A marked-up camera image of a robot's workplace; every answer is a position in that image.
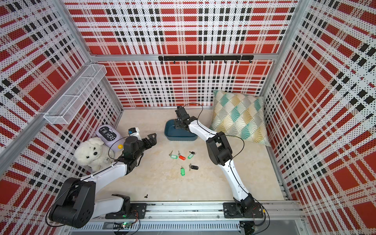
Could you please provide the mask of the teal plastic storage box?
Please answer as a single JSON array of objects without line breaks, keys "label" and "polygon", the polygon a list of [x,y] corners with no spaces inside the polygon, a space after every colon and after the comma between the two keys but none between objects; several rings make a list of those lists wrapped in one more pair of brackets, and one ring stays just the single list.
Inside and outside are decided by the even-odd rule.
[{"label": "teal plastic storage box", "polygon": [[195,141],[198,137],[184,129],[176,129],[173,119],[166,122],[164,135],[169,141]]}]

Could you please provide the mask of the black key with green tag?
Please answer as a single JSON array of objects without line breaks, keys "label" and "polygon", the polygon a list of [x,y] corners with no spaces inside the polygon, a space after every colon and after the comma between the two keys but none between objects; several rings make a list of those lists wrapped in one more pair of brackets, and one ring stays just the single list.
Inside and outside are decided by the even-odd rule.
[{"label": "black key with green tag", "polygon": [[195,152],[190,151],[190,154],[189,154],[189,156],[188,156],[188,159],[191,159],[195,154],[196,154]]}]

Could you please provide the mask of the key with red tag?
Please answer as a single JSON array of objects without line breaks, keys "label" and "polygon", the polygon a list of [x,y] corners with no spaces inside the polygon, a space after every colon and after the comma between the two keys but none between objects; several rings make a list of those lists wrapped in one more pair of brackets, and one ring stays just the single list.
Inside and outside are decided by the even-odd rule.
[{"label": "key with red tag", "polygon": [[186,157],[184,157],[183,155],[181,155],[180,152],[178,152],[178,158],[185,161],[186,160]]}]

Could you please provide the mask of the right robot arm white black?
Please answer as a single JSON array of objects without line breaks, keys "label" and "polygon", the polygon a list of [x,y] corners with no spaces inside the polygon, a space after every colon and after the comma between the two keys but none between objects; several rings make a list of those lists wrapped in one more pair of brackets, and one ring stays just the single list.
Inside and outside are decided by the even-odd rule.
[{"label": "right robot arm white black", "polygon": [[235,168],[233,151],[226,135],[204,126],[198,118],[190,116],[183,106],[178,106],[175,112],[175,127],[189,131],[206,142],[210,160],[221,168],[228,180],[238,215],[248,214],[255,207],[255,200]]}]

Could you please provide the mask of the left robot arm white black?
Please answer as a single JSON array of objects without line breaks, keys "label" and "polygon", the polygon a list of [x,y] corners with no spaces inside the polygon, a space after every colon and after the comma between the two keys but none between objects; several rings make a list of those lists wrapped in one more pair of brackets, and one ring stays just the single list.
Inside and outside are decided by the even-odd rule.
[{"label": "left robot arm white black", "polygon": [[105,214],[111,218],[137,216],[139,212],[132,208],[129,196],[114,194],[109,199],[97,200],[96,195],[111,182],[130,174],[139,166],[144,152],[156,143],[155,133],[143,139],[129,136],[124,139],[122,154],[110,166],[90,176],[67,179],[48,209],[45,223],[50,227],[82,228],[91,219]]}]

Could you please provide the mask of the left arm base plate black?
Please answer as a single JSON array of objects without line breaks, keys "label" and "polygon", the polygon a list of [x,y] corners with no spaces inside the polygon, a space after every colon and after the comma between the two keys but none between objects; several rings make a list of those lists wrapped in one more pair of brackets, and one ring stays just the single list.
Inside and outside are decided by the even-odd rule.
[{"label": "left arm base plate black", "polygon": [[106,219],[144,219],[146,215],[146,203],[130,203],[123,206],[118,212],[106,214]]}]

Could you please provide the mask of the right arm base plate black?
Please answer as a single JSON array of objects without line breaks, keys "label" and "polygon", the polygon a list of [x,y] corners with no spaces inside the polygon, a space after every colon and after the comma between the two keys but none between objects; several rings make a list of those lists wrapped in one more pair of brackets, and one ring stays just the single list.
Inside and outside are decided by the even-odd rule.
[{"label": "right arm base plate black", "polygon": [[246,209],[235,202],[225,202],[222,205],[225,218],[264,218],[260,203],[254,203]]}]

